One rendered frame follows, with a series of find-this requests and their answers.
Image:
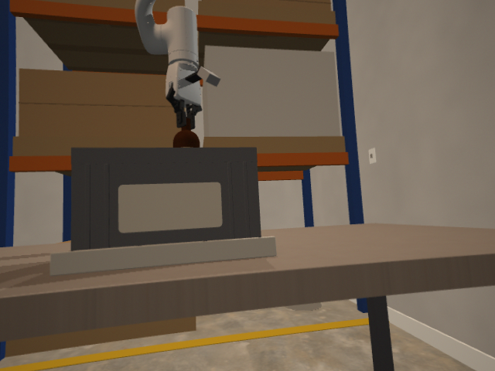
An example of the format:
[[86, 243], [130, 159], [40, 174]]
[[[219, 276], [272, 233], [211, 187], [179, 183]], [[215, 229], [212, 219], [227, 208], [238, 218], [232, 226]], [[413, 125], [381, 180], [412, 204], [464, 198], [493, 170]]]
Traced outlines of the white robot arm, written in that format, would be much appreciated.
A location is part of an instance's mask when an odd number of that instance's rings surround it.
[[217, 87], [220, 78], [208, 69], [199, 67], [195, 12], [184, 6], [172, 7], [167, 12], [167, 22], [157, 25], [152, 14], [155, 1], [136, 0], [135, 3], [135, 20], [147, 52], [153, 55], [169, 54], [169, 65], [192, 63], [199, 69], [185, 77], [185, 80], [195, 83], [203, 79]]

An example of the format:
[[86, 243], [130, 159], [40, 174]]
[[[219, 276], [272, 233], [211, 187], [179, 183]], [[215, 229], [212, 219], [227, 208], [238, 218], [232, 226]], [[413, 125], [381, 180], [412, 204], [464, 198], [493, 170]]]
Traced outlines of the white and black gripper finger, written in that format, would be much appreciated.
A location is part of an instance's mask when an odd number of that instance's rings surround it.
[[184, 100], [175, 100], [173, 85], [170, 87], [166, 100], [173, 106], [176, 113], [176, 126], [178, 128], [186, 126], [186, 112], [184, 111]]
[[[191, 111], [190, 108], [192, 108]], [[202, 111], [201, 105], [196, 106], [195, 104], [191, 104], [191, 105], [186, 104], [186, 116], [187, 116], [186, 118], [190, 119], [191, 130], [195, 128], [195, 116], [197, 112], [200, 111]]]

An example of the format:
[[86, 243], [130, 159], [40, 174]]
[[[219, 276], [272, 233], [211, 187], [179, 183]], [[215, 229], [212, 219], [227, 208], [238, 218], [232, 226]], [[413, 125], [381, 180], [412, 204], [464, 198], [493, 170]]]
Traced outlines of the dark brown glass bottle with tan label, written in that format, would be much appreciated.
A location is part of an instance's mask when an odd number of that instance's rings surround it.
[[174, 148], [200, 148], [200, 140], [198, 136], [191, 131], [190, 119], [186, 119], [186, 126], [181, 127], [173, 139]]

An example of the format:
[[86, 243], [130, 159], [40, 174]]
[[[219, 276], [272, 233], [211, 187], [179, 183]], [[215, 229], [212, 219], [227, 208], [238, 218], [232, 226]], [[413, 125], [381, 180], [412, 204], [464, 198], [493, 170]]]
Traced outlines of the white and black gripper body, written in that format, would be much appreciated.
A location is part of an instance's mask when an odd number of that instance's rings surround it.
[[173, 83], [173, 89], [176, 92], [174, 98], [184, 100], [186, 104], [201, 105], [200, 81], [190, 83], [185, 77], [195, 73], [197, 67], [188, 62], [177, 62], [169, 65], [166, 74], [166, 95]]

